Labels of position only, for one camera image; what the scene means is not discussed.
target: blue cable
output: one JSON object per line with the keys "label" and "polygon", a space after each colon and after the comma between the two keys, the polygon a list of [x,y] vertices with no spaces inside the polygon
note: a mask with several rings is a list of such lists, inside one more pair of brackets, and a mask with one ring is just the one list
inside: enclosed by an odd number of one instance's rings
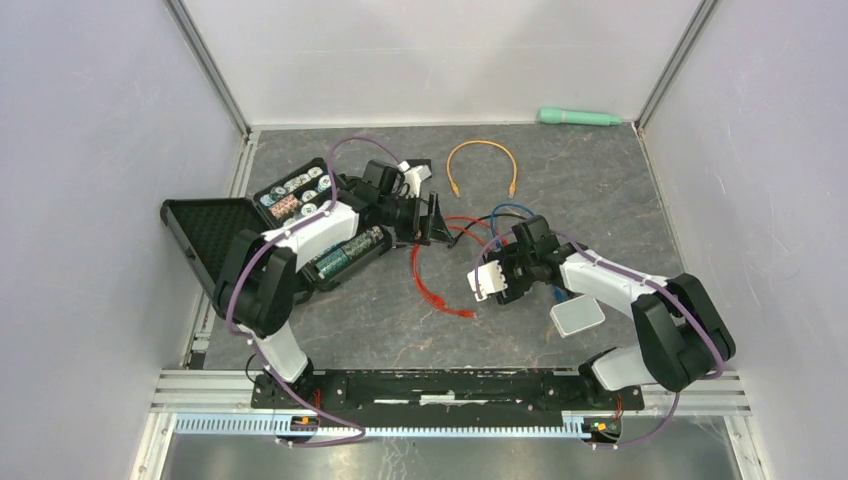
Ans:
{"label": "blue cable", "polygon": [[[536,215],[535,213],[533,213],[533,210],[530,210],[529,208],[525,207],[524,205],[520,205],[518,203],[506,202],[506,203],[500,203],[498,205],[495,205],[495,208],[492,209],[492,215],[489,216],[489,225],[492,227],[492,237],[497,235],[497,230],[495,229],[495,214],[498,213],[498,210],[500,210],[504,207],[519,208],[519,209],[527,212],[527,215],[530,215],[531,217]],[[498,247],[498,248],[501,248],[501,242],[495,243],[495,246]]]}
{"label": "blue cable", "polygon": [[[524,210],[525,212],[527,212],[527,215],[530,215],[531,217],[536,215],[535,213],[533,213],[533,210],[530,210],[529,208],[525,207],[524,205],[521,205],[521,204],[518,204],[518,203],[511,203],[511,202],[500,203],[500,204],[496,205],[495,208],[492,209],[492,215],[489,216],[489,225],[492,227],[492,237],[497,235],[497,230],[495,229],[495,214],[498,213],[498,210],[500,210],[504,207],[513,207],[513,208],[518,208],[518,209]],[[502,246],[501,242],[496,242],[495,245],[498,248],[501,248],[501,246]],[[553,288],[554,288],[554,298],[556,298],[557,303],[562,303],[562,302],[567,300],[567,298],[565,296],[565,292],[558,289],[557,287],[553,287]]]}

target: open black case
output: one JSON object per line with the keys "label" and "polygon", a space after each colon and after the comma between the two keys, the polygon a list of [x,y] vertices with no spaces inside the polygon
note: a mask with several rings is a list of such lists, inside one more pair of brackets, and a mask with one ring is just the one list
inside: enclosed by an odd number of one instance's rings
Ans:
{"label": "open black case", "polygon": [[[337,184],[343,181],[339,177],[335,180]],[[262,233],[280,228],[314,212],[330,198],[327,164],[322,158],[314,158],[257,191],[252,198],[165,200],[160,216],[176,237],[203,290],[213,298],[215,283],[236,234],[242,230]],[[315,290],[330,291],[391,247],[389,232],[372,227],[310,260],[300,275],[304,284]]]}

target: black mount plate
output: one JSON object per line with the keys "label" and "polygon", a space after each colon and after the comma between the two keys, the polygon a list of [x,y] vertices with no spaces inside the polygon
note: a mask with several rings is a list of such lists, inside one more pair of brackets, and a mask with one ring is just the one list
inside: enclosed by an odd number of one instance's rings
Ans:
{"label": "black mount plate", "polygon": [[[592,395],[571,369],[316,370],[294,388],[375,428],[561,426],[562,411],[614,411],[619,395],[624,410],[645,408],[638,386]],[[267,373],[256,378],[251,407],[299,408]]]}

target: gray floor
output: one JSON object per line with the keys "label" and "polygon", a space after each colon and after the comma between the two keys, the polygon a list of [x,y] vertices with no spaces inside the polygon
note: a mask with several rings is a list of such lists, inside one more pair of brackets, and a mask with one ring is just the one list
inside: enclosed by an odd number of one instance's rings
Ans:
{"label": "gray floor", "polygon": [[[638,437],[654,419],[626,418]],[[721,418],[677,418],[642,445],[592,452],[578,440],[379,438],[289,450],[267,437],[177,435],[162,478],[297,479],[740,479]]]}
{"label": "gray floor", "polygon": [[[445,163],[450,150],[470,139],[506,145],[518,162],[513,201],[547,217],[600,254],[662,275],[681,271],[664,213],[639,143],[629,126],[463,126],[263,132],[248,193],[323,156],[336,139],[354,133],[386,141],[404,158],[431,158],[434,176],[425,186],[440,194],[445,215],[488,214],[508,201],[509,160],[492,147],[465,147],[452,172],[462,197],[450,190]],[[359,174],[371,158],[388,159],[365,143],[339,149],[342,172]],[[501,228],[508,219],[499,222]],[[477,304],[465,280],[480,247],[470,238],[447,251],[421,252],[424,282],[454,308],[475,309],[465,319],[434,311],[415,288],[409,250],[391,251],[348,283],[298,307],[290,322],[316,368],[412,368],[461,366],[573,366],[612,346],[636,341],[632,323],[609,312],[602,325],[562,339],[548,311],[555,300],[540,285],[524,298],[499,306]],[[250,354],[243,340],[215,325],[207,369],[242,368]]]}

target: white wall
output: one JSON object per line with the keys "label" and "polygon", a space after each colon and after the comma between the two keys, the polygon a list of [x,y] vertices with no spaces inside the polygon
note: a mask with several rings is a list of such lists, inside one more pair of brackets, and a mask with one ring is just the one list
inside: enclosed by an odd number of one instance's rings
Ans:
{"label": "white wall", "polygon": [[844,478],[848,4],[719,4],[648,152],[776,478]]}
{"label": "white wall", "polygon": [[159,205],[239,138],[163,2],[0,10],[0,478],[126,478],[200,292]]}
{"label": "white wall", "polygon": [[698,0],[187,0],[254,125],[635,118]]}

